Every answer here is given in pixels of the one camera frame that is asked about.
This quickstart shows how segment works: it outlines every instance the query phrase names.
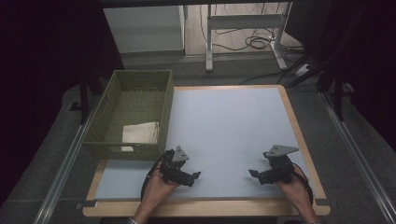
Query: table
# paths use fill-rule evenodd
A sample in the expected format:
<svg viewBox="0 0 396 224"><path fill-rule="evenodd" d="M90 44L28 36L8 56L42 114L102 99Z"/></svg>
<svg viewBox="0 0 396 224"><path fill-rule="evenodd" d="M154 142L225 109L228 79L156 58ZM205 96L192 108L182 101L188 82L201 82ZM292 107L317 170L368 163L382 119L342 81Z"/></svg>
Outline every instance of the table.
<svg viewBox="0 0 396 224"><path fill-rule="evenodd" d="M175 87L175 91L188 90L242 90L276 88L280 94L291 128L295 134L304 163L310 173L310 184L315 189L313 207L319 216L330 213L330 206L322 204L326 195L320 184L315 166L309 155L297 119L294 116L289 98L283 87L278 85L257 86L208 86L208 87ZM100 161L93 177L92 185L86 198L87 204L83 214L87 217L131 217L140 202L101 201L94 199L95 192L106 167L106 161ZM162 204L154 214L155 217L278 217L296 216L297 211L285 199L238 199L238 200L173 200Z"/></svg>

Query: white desk frame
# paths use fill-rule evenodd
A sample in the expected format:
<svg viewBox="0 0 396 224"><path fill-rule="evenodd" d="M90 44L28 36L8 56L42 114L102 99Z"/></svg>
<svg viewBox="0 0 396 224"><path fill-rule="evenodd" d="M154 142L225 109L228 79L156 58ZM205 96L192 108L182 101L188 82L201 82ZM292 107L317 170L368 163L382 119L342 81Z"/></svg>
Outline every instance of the white desk frame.
<svg viewBox="0 0 396 224"><path fill-rule="evenodd" d="M286 20L289 16L291 2L281 14L265 15L223 15L212 16L211 5L207 6L207 42L206 42L206 72L213 71L212 30L217 29L256 29L278 28L271 49L281 70L286 70L285 60L279 52L280 38L285 30Z"/></svg>

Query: gray carpet floor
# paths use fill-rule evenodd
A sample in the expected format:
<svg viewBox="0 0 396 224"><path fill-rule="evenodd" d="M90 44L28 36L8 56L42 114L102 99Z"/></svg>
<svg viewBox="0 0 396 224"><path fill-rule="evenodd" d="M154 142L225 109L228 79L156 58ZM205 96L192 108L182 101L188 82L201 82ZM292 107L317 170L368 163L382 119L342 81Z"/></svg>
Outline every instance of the gray carpet floor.
<svg viewBox="0 0 396 224"><path fill-rule="evenodd" d="M221 55L215 57L214 71L205 71L204 57L166 57L145 63L128 63L126 69L172 70L176 86L213 86L244 84L276 84L280 74L272 54ZM283 76L279 83L289 78ZM337 132L327 107L315 89L318 77L311 77L287 89L305 142L318 171L322 186L331 204L331 213L323 217L328 223L388 223L373 193L367 187L346 144ZM79 101L78 87L64 94L63 107L41 148L26 169L18 185L0 210L0 223L32 223L59 166L70 148L79 127L80 113L70 111ZM377 178L396 201L396 153L359 114L348 97L343 99L345 124ZM80 205L90 187L98 160L84 147L78 153L49 223L122 223L123 218L84 217ZM280 217L277 223L298 217ZM158 219L151 223L266 223L259 217L223 219Z"/></svg>

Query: white cloth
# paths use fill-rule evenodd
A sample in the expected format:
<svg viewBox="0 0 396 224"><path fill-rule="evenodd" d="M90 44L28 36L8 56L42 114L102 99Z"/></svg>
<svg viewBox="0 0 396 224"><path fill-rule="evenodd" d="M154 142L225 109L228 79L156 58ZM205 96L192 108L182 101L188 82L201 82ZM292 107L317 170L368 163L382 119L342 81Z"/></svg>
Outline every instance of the white cloth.
<svg viewBox="0 0 396 224"><path fill-rule="evenodd" d="M158 139L158 122L125 125L122 130L123 143L155 144ZM121 151L134 151L132 147L121 147Z"/></svg>

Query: green plastic crate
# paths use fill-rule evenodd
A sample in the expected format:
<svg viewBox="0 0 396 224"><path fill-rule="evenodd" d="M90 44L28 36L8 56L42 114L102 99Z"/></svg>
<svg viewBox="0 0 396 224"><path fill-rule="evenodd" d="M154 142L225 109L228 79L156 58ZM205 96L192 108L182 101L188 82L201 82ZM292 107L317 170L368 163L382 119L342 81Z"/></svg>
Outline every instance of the green plastic crate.
<svg viewBox="0 0 396 224"><path fill-rule="evenodd" d="M98 159L156 161L165 151L173 93L171 71L115 71L82 144ZM122 143L124 125L146 122L159 122L156 144Z"/></svg>

